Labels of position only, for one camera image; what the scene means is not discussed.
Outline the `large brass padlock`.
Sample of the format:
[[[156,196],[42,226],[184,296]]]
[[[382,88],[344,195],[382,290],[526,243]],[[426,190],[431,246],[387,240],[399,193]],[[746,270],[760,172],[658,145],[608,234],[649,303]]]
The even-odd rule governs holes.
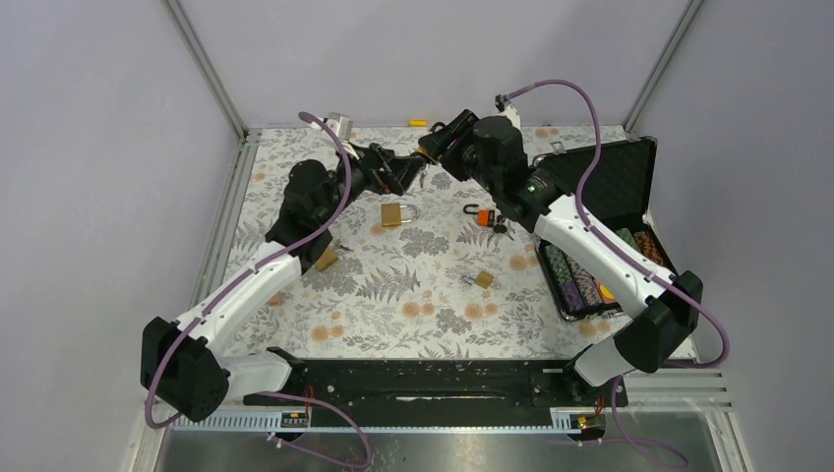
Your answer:
[[[325,271],[333,266],[340,256],[350,255],[353,251],[344,246],[337,246],[335,248],[327,247],[319,259],[315,262],[315,267],[318,271]]]

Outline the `small brass padlock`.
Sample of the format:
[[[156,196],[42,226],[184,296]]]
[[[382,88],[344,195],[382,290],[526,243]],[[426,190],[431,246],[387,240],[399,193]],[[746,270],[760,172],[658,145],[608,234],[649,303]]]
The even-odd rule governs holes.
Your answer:
[[[486,271],[481,271],[477,275],[464,274],[461,276],[461,280],[468,285],[488,289],[495,281],[495,277]]]

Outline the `yellow black padlock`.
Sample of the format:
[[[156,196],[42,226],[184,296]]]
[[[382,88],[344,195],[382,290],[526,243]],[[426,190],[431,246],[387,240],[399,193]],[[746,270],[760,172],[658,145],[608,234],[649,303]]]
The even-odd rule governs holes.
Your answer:
[[[420,189],[424,189],[425,180],[428,176],[428,171],[431,169],[432,166],[437,164],[437,161],[433,157],[427,155],[423,150],[420,150],[419,148],[412,153],[412,156],[418,158],[421,161],[417,174],[418,186]]]

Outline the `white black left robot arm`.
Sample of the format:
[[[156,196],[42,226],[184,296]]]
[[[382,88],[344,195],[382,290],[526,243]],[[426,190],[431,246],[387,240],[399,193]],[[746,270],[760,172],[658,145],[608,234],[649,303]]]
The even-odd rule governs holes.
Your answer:
[[[175,320],[145,326],[140,382],[150,426],[164,425],[152,415],[158,399],[199,422],[250,394],[269,392],[283,404],[302,397],[305,379],[289,355],[224,352],[252,315],[322,258],[332,241],[329,226],[351,203],[364,192],[403,195],[428,163],[418,152],[398,156],[377,144],[345,151],[333,170],[315,159],[296,163],[277,221],[240,269]]]

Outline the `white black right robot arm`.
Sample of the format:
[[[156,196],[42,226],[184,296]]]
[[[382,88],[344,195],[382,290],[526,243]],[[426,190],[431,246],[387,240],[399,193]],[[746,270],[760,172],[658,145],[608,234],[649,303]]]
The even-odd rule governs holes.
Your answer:
[[[503,215],[573,258],[630,316],[571,360],[564,390],[573,403],[591,403],[616,376],[658,371],[696,328],[701,279],[644,259],[564,179],[544,164],[531,165],[520,129],[505,115],[477,118],[465,110],[421,137],[417,150],[457,180],[478,183]]]

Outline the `orange padlock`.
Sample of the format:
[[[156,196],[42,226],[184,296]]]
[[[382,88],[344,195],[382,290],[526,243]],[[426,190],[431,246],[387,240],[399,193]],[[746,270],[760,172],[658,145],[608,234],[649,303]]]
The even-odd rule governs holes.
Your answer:
[[[481,227],[493,227],[496,224],[496,212],[493,209],[481,208],[479,205],[466,205],[463,212],[475,217],[475,222]]]

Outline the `floral patterned mat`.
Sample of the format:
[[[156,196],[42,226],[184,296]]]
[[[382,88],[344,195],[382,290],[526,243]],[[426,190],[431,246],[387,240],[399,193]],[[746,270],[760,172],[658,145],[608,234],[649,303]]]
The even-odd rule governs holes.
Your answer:
[[[537,239],[514,240],[478,226],[466,205],[489,207],[477,184],[432,166],[402,198],[420,217],[381,226],[386,198],[364,193],[331,226],[332,247],[353,251],[325,271],[286,286],[283,304],[262,306],[236,333],[228,355],[280,347],[301,358],[568,359],[622,328],[627,316],[565,321],[538,261]],[[488,289],[464,274],[486,271]]]

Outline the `black keys bunch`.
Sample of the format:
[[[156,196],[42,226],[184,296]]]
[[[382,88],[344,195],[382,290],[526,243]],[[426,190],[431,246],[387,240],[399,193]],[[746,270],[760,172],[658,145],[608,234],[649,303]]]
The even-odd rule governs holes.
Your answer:
[[[509,239],[509,241],[514,240],[513,236],[511,235],[509,226],[504,221],[495,223],[492,226],[492,229],[496,235],[503,236],[504,238]]]

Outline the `wooden cube block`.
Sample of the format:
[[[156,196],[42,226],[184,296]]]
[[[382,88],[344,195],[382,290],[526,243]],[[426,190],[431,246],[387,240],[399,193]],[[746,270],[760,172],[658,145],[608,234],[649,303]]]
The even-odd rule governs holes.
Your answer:
[[[268,299],[267,304],[271,307],[281,306],[283,304],[283,294],[276,293]]]

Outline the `black poker chip case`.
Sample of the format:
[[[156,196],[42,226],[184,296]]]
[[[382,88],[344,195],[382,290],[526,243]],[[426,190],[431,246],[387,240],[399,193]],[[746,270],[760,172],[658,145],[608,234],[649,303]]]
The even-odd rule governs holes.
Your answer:
[[[639,137],[602,145],[600,160],[583,190],[583,204],[612,231],[655,264],[676,272],[652,224],[648,207],[657,140]],[[552,298],[567,322],[621,311],[601,282],[574,259],[542,240],[536,253]]]

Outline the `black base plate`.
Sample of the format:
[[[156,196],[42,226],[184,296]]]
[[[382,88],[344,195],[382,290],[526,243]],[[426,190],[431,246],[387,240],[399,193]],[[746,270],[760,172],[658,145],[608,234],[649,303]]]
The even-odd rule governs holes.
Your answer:
[[[581,387],[563,360],[304,359],[293,365],[284,394],[310,393],[349,416],[396,405],[557,408],[593,412],[625,407],[622,385]]]

